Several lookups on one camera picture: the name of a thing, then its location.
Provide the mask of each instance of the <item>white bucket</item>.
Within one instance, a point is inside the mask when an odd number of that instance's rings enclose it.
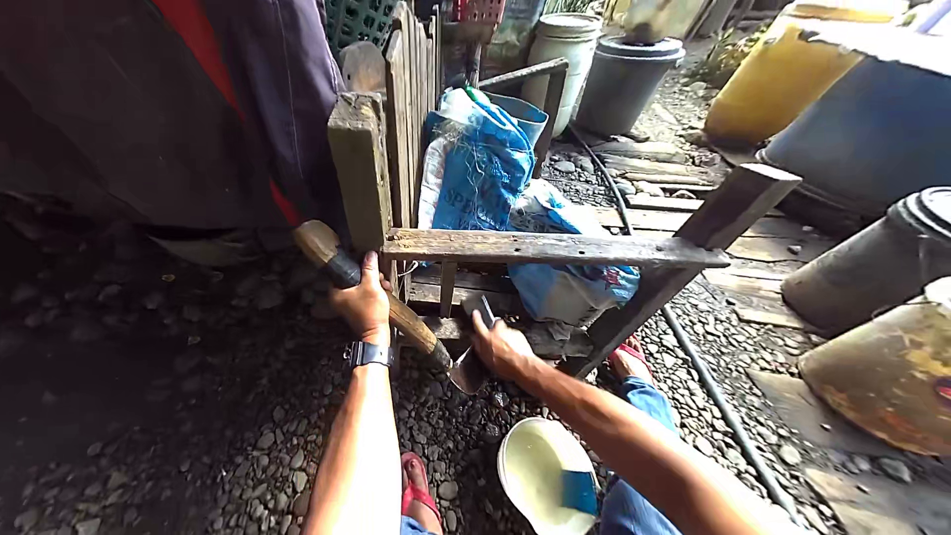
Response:
[[[561,93],[552,136],[568,125],[592,66],[594,47],[601,35],[601,17],[586,13],[553,13],[541,17],[529,52],[529,65],[563,57],[568,60],[565,88]],[[530,78],[522,87],[522,100],[544,109],[548,76]]]
[[[595,517],[561,506],[562,470],[594,473],[585,448],[553,420],[526,418],[502,440],[498,479],[538,535],[584,535]]]

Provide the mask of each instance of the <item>foot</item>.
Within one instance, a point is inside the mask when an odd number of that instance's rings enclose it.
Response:
[[[624,345],[642,355],[644,354],[644,349],[641,349],[640,341],[638,341],[637,337],[633,334],[624,341]],[[627,377],[634,376],[653,385],[653,377],[650,375],[648,365],[624,349],[615,349],[614,353],[609,357],[609,361],[611,362],[611,370],[613,370],[614,375],[616,375],[618,379],[623,380]]]
[[[403,490],[412,483],[419,488],[429,487],[426,485],[426,468],[416,459],[410,459],[403,465]],[[405,512],[406,516],[419,522],[427,531],[442,535],[442,525],[435,512],[419,500],[413,500]]]

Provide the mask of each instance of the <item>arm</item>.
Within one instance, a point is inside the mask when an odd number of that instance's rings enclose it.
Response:
[[[753,535],[786,529],[732,474],[638,408],[543,363],[521,332],[476,312],[475,348],[498,375],[540,398],[588,446],[687,535]]]
[[[359,286],[332,290],[330,298],[363,342],[390,345],[390,306],[376,253],[367,253]],[[356,367],[320,460],[303,533],[394,533],[400,488],[390,369]]]

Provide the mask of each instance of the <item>wooden hammer handle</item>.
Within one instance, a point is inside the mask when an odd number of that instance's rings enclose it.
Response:
[[[326,268],[336,287],[354,287],[359,284],[359,266],[340,249],[340,238],[320,221],[307,221],[294,230],[294,241],[303,253],[320,268]],[[390,322],[402,332],[413,347],[432,357],[445,370],[453,365],[446,347],[433,331],[405,303],[391,292]]]

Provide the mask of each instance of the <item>hand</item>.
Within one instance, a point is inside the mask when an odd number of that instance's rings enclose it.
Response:
[[[390,346],[390,283],[379,272],[377,253],[363,257],[357,286],[330,290],[330,304],[350,324],[363,342]]]
[[[502,320],[495,320],[491,329],[485,327],[482,315],[473,310],[473,347],[495,375],[502,379],[516,379],[528,365],[538,359],[529,346],[529,341],[520,330],[505,325]]]

